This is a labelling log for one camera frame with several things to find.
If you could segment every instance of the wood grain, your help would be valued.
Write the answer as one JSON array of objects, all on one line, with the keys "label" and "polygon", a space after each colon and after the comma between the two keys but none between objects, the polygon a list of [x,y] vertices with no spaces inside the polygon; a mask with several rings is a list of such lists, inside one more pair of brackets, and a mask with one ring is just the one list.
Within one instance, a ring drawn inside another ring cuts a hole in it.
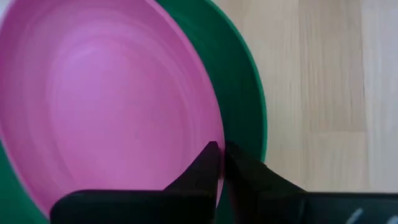
[{"label": "wood grain", "polygon": [[300,0],[304,123],[365,131],[361,0]]},{"label": "wood grain", "polygon": [[312,133],[304,140],[306,190],[366,191],[366,133]]},{"label": "wood grain", "polygon": [[370,184],[398,192],[398,1],[364,0],[362,9]]},{"label": "wood grain", "polygon": [[244,1],[242,33],[259,68],[268,115],[266,164],[303,186],[299,2]]}]

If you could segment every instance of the light wood surface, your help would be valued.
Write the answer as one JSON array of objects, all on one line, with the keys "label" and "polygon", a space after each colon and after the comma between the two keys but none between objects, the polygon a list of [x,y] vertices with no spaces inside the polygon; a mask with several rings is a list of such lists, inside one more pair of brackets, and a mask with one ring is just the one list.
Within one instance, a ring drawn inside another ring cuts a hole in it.
[{"label": "light wood surface", "polygon": [[398,192],[398,1],[215,2],[261,73],[266,164],[307,190]]}]

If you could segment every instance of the black object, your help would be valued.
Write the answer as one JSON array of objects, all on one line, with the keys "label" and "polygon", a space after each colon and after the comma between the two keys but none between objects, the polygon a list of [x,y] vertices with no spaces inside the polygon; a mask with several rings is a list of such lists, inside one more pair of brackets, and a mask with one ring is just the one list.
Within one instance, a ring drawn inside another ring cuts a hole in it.
[{"label": "black object", "polygon": [[[220,169],[210,142],[163,191],[84,190],[59,200],[52,224],[213,223]],[[225,180],[235,223],[398,223],[398,194],[310,193],[226,143]]]},{"label": "black object", "polygon": [[210,142],[188,169],[163,191],[82,190],[61,198],[52,224],[213,223],[219,148]]}]

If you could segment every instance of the green bowl rim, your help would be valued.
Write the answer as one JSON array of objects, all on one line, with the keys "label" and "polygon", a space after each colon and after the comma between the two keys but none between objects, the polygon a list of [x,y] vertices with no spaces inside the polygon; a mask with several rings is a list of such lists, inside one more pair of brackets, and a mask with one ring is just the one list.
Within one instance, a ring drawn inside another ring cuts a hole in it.
[{"label": "green bowl rim", "polygon": [[261,101],[261,114],[263,117],[262,120],[262,149],[261,149],[261,158],[260,160],[262,162],[265,162],[266,159],[266,152],[267,152],[267,140],[268,140],[268,120],[267,120],[267,106],[266,106],[266,97],[264,94],[264,89],[262,87],[262,82],[261,82],[261,77],[260,77],[260,73],[259,70],[257,68],[256,65],[256,61],[254,60],[253,55],[251,54],[251,51],[247,45],[247,43],[244,41],[244,38],[242,36],[242,34],[238,31],[238,29],[235,27],[234,23],[231,21],[231,19],[224,13],[223,10],[221,10],[212,0],[205,0],[211,7],[213,7],[213,9],[216,10],[216,12],[221,15],[224,20],[227,22],[229,28],[231,28],[231,30],[235,33],[236,37],[238,38],[238,40],[240,41],[241,45],[243,46],[244,51],[246,52],[247,56],[249,57],[250,63],[253,67],[253,72],[254,72],[254,76],[256,78],[256,82],[257,82],[257,88],[259,90],[259,94],[260,94],[260,101]]}]

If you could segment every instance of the pink bowl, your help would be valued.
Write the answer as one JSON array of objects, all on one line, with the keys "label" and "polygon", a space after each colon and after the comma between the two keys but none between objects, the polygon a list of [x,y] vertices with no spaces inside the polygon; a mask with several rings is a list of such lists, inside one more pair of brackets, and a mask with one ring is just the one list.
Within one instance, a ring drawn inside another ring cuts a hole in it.
[{"label": "pink bowl", "polygon": [[205,69],[154,1],[16,0],[0,49],[0,137],[45,215],[75,190],[162,190],[224,148]]}]

